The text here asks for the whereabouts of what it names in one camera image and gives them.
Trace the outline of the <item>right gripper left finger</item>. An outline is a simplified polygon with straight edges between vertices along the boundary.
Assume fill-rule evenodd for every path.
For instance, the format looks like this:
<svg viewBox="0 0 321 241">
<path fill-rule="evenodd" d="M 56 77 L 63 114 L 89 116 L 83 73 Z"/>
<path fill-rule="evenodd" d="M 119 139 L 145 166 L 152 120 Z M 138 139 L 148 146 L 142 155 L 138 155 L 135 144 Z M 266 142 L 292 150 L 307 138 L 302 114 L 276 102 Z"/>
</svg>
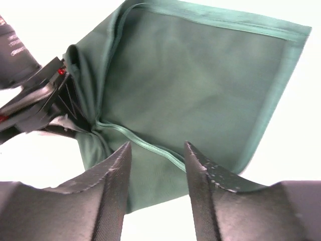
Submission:
<svg viewBox="0 0 321 241">
<path fill-rule="evenodd" d="M 1 240 L 120 240 L 131 144 L 56 188 L 1 183 Z"/>
</svg>

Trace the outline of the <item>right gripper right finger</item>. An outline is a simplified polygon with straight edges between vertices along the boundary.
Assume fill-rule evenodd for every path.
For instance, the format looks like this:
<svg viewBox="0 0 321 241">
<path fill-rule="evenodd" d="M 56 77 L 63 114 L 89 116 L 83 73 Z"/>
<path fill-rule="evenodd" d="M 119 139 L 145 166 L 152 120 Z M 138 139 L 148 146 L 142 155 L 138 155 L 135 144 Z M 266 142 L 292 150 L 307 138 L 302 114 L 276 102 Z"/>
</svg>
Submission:
<svg viewBox="0 0 321 241">
<path fill-rule="evenodd" d="M 320 240 L 320 182 L 264 186 L 242 178 L 185 143 L 197 240 Z"/>
</svg>

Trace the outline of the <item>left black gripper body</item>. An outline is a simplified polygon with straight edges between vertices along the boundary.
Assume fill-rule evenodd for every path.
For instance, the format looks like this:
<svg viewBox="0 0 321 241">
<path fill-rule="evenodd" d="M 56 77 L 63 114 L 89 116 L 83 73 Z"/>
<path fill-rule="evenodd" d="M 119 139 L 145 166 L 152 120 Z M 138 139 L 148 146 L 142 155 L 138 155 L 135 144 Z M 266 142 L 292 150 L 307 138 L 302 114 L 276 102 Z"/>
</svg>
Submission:
<svg viewBox="0 0 321 241">
<path fill-rule="evenodd" d="M 1 143 L 33 131 L 74 138 L 85 132 L 85 116 L 75 81 L 64 60 L 54 58 L 23 84 L 23 90 L 1 107 Z"/>
</svg>

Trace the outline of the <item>dark green cloth napkin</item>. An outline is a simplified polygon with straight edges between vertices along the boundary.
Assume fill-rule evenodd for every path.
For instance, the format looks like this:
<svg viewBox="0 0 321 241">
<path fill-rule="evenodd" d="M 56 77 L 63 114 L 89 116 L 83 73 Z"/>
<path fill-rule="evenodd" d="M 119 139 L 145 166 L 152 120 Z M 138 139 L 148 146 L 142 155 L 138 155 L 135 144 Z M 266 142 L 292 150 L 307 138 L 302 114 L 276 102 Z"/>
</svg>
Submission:
<svg viewBox="0 0 321 241">
<path fill-rule="evenodd" d="M 311 27 L 182 1 L 125 1 L 65 61 L 90 123 L 84 167 L 131 142 L 127 213 L 188 193 L 184 143 L 239 174 Z"/>
</svg>

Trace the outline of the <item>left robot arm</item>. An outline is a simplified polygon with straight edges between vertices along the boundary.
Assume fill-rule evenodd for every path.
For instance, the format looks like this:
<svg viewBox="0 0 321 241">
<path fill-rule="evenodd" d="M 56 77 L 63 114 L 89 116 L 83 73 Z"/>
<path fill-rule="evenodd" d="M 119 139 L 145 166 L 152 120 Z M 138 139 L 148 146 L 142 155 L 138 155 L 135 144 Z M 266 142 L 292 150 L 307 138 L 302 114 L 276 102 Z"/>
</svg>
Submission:
<svg viewBox="0 0 321 241">
<path fill-rule="evenodd" d="M 64 60 L 55 57 L 41 66 L 1 19 L 1 89 L 22 91 L 1 107 L 1 143 L 33 131 L 74 138 L 90 131 Z"/>
</svg>

